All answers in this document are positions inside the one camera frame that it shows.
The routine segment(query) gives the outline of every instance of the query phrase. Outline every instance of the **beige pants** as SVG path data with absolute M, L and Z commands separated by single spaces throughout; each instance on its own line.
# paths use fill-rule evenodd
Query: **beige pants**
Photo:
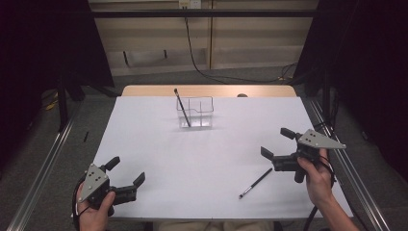
M 161 222 L 158 231 L 273 231 L 273 221 Z

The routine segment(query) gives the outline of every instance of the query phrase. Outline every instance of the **wire mesh pen holder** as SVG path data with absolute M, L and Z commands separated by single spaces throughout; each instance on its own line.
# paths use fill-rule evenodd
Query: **wire mesh pen holder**
M 188 127 L 211 127 L 213 126 L 213 97 L 180 97 L 184 112 L 177 100 L 177 115 L 179 125 Z

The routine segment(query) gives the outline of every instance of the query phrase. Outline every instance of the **table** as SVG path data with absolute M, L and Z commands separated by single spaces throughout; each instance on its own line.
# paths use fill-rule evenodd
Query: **table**
M 189 130 L 176 125 L 174 88 L 181 96 L 216 96 L 211 129 Z M 239 93 L 255 97 L 231 97 Z M 117 187 L 129 185 L 142 171 L 146 181 L 138 190 L 136 202 L 115 207 L 115 218 L 227 220 L 309 216 L 313 204 L 305 185 L 293 180 L 294 172 L 273 171 L 245 198 L 238 199 L 272 167 L 261 156 L 261 146 L 276 155 L 295 151 L 295 142 L 281 136 L 280 127 L 300 133 L 312 127 L 291 87 L 132 86 L 123 95 L 126 96 L 116 100 L 94 162 L 100 166 L 113 156 L 121 158 L 116 167 L 119 169 L 108 173 L 111 184 Z M 260 97 L 263 95 L 285 97 Z M 333 192 L 352 216 L 337 183 Z

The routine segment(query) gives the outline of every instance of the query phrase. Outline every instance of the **black pen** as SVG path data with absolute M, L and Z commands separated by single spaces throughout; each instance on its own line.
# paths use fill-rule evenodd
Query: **black pen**
M 180 96 L 178 95 L 177 89 L 174 89 L 174 93 L 176 94 L 177 99 L 178 99 L 178 101 L 180 103 L 181 110 L 183 111 L 184 117 L 186 118 L 186 122 L 187 122 L 187 124 L 189 124 L 189 127 L 191 127 L 189 119 L 187 118 L 187 115 L 186 115 L 186 111 L 184 111 L 183 103 L 181 102 Z
M 255 181 L 255 183 L 253 183 L 248 189 L 246 189 L 245 192 L 240 195 L 240 199 L 242 199 L 250 190 L 252 190 L 260 181 L 262 181 L 262 179 L 264 179 L 271 171 L 272 167 L 267 172 L 265 172 L 264 175 L 262 175 L 257 181 Z

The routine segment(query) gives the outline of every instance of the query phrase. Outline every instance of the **person's left hand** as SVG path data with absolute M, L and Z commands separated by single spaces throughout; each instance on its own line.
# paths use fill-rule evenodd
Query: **person's left hand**
M 81 184 L 77 192 L 77 201 L 80 197 L 84 183 Z M 89 202 L 86 200 L 82 203 L 77 203 L 79 217 L 79 227 L 81 231 L 105 231 L 108 225 L 108 210 L 115 200 L 115 192 L 109 192 L 102 201 L 99 210 L 89 207 Z

